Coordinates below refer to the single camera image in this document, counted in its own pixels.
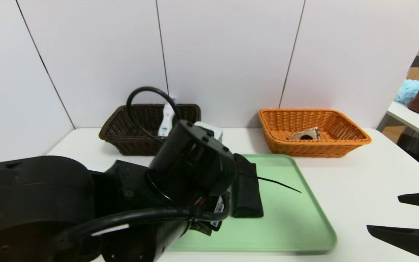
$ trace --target wicker basket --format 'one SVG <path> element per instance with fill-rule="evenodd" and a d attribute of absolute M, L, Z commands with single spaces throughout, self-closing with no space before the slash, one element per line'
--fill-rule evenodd
<path fill-rule="evenodd" d="M 273 153 L 338 158 L 371 138 L 344 114 L 328 109 L 262 109 L 258 112 L 266 142 Z M 319 140 L 288 136 L 318 126 Z"/>
<path fill-rule="evenodd" d="M 145 130 L 158 134 L 163 120 L 162 104 L 133 104 L 133 115 Z M 192 123 L 201 120 L 201 110 L 196 104 L 178 104 L 181 118 Z M 125 106 L 120 106 L 101 128 L 100 139 L 113 144 L 124 156 L 154 156 L 161 145 L 133 126 Z"/>

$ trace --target green tray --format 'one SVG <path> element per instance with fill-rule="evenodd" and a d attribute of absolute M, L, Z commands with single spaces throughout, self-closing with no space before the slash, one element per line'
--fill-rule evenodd
<path fill-rule="evenodd" d="M 189 230 L 170 250 L 322 252 L 333 249 L 336 233 L 295 161 L 281 154 L 244 156 L 256 163 L 258 176 L 292 186 L 302 194 L 260 180 L 264 217 L 229 217 L 211 237 Z"/>

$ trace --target orange wicker basket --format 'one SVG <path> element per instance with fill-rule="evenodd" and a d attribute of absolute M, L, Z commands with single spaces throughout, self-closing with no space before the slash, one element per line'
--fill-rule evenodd
<path fill-rule="evenodd" d="M 347 116 L 329 109 L 262 109 L 258 112 L 266 142 L 273 153 L 289 156 L 339 158 L 371 138 Z M 319 140 L 287 139 L 318 127 Z"/>

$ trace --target white bottle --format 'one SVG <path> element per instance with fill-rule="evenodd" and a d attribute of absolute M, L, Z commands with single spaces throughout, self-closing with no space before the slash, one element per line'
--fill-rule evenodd
<path fill-rule="evenodd" d="M 174 110 L 169 103 L 164 105 L 163 109 L 163 121 L 158 129 L 158 136 L 169 136 L 172 129 L 172 118 L 174 117 Z"/>

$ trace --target table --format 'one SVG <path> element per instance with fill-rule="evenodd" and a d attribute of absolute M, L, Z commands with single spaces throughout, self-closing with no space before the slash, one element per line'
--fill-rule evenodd
<path fill-rule="evenodd" d="M 401 121 L 403 124 L 419 133 L 419 114 L 411 111 L 407 108 L 407 106 L 399 102 L 392 101 L 391 106 L 387 110 L 387 115 L 392 116 L 398 121 Z M 379 125 L 382 127 L 382 129 L 384 129 L 383 125 L 387 124 L 386 117 L 388 116 L 384 117 L 383 121 L 381 122 L 382 125 Z"/>
<path fill-rule="evenodd" d="M 166 252 L 160 262 L 419 262 L 419 257 L 371 237 L 366 225 L 419 228 L 419 207 L 397 196 L 419 192 L 419 163 L 374 129 L 373 139 L 339 159 L 295 158 L 338 236 L 325 254 Z M 98 138 L 99 128 L 76 129 L 48 155 L 66 156 L 95 171 L 120 159 L 147 166 L 151 156 L 122 156 Z M 262 129 L 223 129 L 232 152 L 270 153 Z"/>

